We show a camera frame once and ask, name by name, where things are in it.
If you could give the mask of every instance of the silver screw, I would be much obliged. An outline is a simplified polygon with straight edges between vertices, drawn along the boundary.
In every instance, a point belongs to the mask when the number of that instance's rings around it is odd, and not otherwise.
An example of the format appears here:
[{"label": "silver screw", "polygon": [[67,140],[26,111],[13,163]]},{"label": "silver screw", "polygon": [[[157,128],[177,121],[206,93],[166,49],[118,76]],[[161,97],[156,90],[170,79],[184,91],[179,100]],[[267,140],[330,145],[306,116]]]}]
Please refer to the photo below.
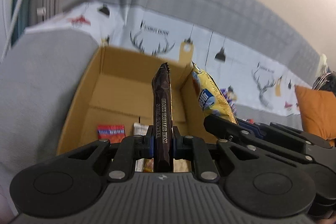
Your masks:
[{"label": "silver screw", "polygon": [[257,148],[254,145],[250,145],[250,144],[247,146],[247,148],[252,150],[252,151],[257,150]]},{"label": "silver screw", "polygon": [[123,179],[126,174],[123,171],[115,170],[109,173],[111,179]]},{"label": "silver screw", "polygon": [[206,171],[201,173],[201,178],[206,180],[214,180],[217,178],[217,174],[215,172]]}]

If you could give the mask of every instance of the white logo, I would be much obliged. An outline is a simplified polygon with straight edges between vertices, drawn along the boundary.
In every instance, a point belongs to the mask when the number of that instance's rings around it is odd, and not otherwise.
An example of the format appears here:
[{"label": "white logo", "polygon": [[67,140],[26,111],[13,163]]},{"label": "white logo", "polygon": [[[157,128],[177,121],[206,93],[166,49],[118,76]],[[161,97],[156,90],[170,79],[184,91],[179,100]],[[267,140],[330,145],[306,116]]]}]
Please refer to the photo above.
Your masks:
[{"label": "white logo", "polygon": [[166,176],[166,175],[160,175],[160,176],[158,176],[157,177],[158,179],[160,179],[160,180],[165,180],[165,179],[167,179],[168,177]]}]

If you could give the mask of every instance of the orange pillow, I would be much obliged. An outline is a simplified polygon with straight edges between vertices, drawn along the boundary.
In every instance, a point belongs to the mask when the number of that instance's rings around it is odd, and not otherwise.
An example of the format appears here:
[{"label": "orange pillow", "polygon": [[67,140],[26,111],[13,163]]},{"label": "orange pillow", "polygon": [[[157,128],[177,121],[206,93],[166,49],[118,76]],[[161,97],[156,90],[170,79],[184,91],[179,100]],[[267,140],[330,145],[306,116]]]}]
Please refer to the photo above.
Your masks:
[{"label": "orange pillow", "polygon": [[331,91],[295,86],[305,132],[325,140],[336,139],[336,97]]}]

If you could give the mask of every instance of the deer antler illustration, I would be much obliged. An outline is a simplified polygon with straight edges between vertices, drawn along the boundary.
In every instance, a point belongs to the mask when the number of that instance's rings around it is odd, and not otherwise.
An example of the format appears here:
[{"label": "deer antler illustration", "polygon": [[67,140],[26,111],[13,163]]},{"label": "deer antler illustration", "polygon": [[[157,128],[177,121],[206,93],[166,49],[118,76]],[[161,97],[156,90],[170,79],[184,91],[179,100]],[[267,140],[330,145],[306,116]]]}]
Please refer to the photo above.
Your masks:
[{"label": "deer antler illustration", "polygon": [[136,47],[140,52],[144,53],[145,48],[142,46],[143,39],[141,39],[140,43],[138,44],[137,37],[141,33],[141,31],[137,32],[134,37],[132,38],[132,31],[129,33],[129,36],[131,38],[132,45]]},{"label": "deer antler illustration", "polygon": [[166,42],[166,46],[163,49],[161,49],[161,44],[159,43],[159,46],[158,46],[157,50],[153,51],[152,55],[156,56],[158,54],[168,53],[175,46],[175,43],[174,43],[171,47],[169,47],[169,43],[168,43],[168,40],[167,40],[166,37],[165,37],[165,42]]},{"label": "deer antler illustration", "polygon": [[254,81],[256,82],[257,84],[257,88],[259,90],[259,100],[260,102],[267,108],[270,108],[272,109],[272,105],[267,101],[265,100],[264,98],[264,93],[266,92],[266,90],[268,90],[269,88],[272,88],[275,86],[275,80],[273,79],[272,82],[270,83],[269,80],[267,81],[267,84],[262,88],[261,87],[261,84],[259,82],[259,77],[256,78],[256,73],[257,73],[258,70],[256,70],[255,72],[253,72],[253,70],[251,71],[252,72],[252,77],[254,79]]}]

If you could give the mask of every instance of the black truffle ham soda cracker package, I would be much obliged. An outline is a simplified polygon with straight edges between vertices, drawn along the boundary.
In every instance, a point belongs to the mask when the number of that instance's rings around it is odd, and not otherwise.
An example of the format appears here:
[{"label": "black truffle ham soda cracker package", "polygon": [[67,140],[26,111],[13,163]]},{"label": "black truffle ham soda cracker package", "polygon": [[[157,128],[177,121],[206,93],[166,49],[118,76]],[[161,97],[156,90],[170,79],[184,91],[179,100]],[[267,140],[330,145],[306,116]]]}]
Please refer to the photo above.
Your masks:
[{"label": "black truffle ham soda cracker package", "polygon": [[163,63],[152,80],[154,95],[154,172],[173,171],[173,122],[169,67]]}]

